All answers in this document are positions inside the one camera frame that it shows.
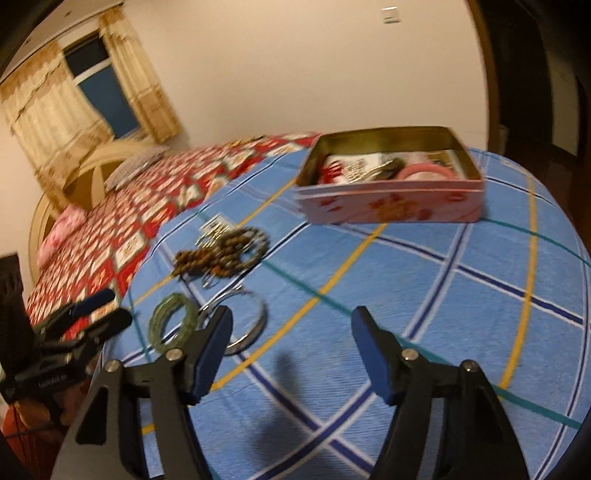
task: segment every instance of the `curtain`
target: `curtain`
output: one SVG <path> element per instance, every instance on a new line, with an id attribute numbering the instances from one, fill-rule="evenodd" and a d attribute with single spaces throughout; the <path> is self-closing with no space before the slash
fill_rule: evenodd
<path id="1" fill-rule="evenodd" d="M 62 190 L 68 177 L 98 145 L 114 137 L 73 80 L 60 46 L 52 41 L 0 85 L 8 125 L 60 210 L 67 202 Z"/>
<path id="2" fill-rule="evenodd" d="M 115 74 L 138 122 L 158 143 L 178 135 L 181 131 L 178 119 L 121 8 L 104 12 L 99 26 Z"/>

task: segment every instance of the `pillow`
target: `pillow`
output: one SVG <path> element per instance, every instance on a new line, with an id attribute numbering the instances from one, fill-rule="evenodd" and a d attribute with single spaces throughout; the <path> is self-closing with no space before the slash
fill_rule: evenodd
<path id="1" fill-rule="evenodd" d="M 86 212 L 83 209 L 74 205 L 66 207 L 37 252 L 37 267 L 39 270 L 43 270 L 47 266 L 66 238 L 84 225 L 85 222 Z"/>
<path id="2" fill-rule="evenodd" d="M 105 190 L 110 192 L 122 189 L 146 168 L 160 160 L 169 149 L 166 145 L 156 145 L 129 157 L 105 180 Z"/>

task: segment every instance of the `black clamp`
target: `black clamp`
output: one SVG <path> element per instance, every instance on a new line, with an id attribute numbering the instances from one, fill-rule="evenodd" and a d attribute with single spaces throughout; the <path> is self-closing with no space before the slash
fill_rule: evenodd
<path id="1" fill-rule="evenodd" d="M 114 298 L 113 291 L 106 288 L 85 300 L 61 306 L 35 325 L 26 356 L 0 379 L 0 393 L 6 402 L 25 398 L 40 401 L 48 408 L 54 425 L 65 433 L 67 429 L 60 421 L 63 409 L 54 394 L 86 380 L 92 374 L 87 371 L 89 362 L 108 339 L 131 325 L 132 317 L 129 311 L 118 308 L 82 330 L 75 340 L 60 342 L 60 338 L 79 318 Z"/>
<path id="2" fill-rule="evenodd" d="M 445 400 L 433 480 L 529 479 L 505 410 L 476 362 L 432 364 L 403 349 L 365 307 L 353 311 L 351 327 L 374 392 L 397 407 L 370 479 L 417 478 L 433 398 Z"/>
<path id="3" fill-rule="evenodd" d="M 109 361 L 66 436 L 52 479 L 147 478 L 138 399 L 150 398 L 163 478 L 211 480 L 186 404 L 197 404 L 209 392 L 232 323 L 232 312 L 220 306 L 183 350 L 172 348 L 138 367 Z M 437 397 L 446 407 L 433 480 L 528 479 L 515 433 L 476 362 L 432 364 L 416 350 L 403 349 L 365 307 L 355 309 L 351 325 L 374 391 L 397 406 L 371 479 L 417 478 Z"/>
<path id="4" fill-rule="evenodd" d="M 138 367 L 107 362 L 68 431 L 52 479 L 148 478 L 138 399 L 150 398 L 165 478 L 212 480 L 186 405 L 211 389 L 232 328 L 232 312 L 220 306 L 182 350 Z"/>

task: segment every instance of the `green bangle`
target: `green bangle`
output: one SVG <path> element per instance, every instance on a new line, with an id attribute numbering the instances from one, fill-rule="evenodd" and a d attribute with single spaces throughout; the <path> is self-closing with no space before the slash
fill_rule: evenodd
<path id="1" fill-rule="evenodd" d="M 173 314 L 183 306 L 187 313 L 178 333 L 168 343 L 164 343 L 162 339 L 164 327 Z M 197 328 L 198 321 L 199 309 L 195 303 L 181 293 L 173 293 L 165 297 L 154 309 L 148 326 L 148 340 L 159 353 L 165 353 L 171 348 L 182 348 Z"/>

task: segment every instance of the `blue plaid bedsheet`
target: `blue plaid bedsheet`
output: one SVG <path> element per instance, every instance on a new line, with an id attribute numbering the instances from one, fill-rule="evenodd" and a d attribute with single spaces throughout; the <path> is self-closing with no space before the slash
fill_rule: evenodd
<path id="1" fill-rule="evenodd" d="M 207 460 L 223 480 L 367 478 L 393 409 L 372 392 L 350 332 L 350 311 L 366 305 L 430 359 L 475 359 L 504 386 L 530 475 L 543 478 L 591 404 L 589 255 L 556 201 L 512 161 L 473 150 L 487 179 L 476 224 L 309 225 L 289 188 L 306 152 L 266 159 L 161 227 L 122 301 L 134 326 L 103 361 L 157 358 L 147 326 L 164 296 L 205 303 L 241 283 L 266 300 L 269 321 L 247 352 L 222 361 L 213 391 L 190 410 Z M 166 281 L 174 254 L 219 213 L 268 232 L 265 261 L 210 290 L 199 278 Z M 245 297 L 226 304 L 240 336 L 258 307 Z M 142 421 L 158 475 L 148 403 Z"/>

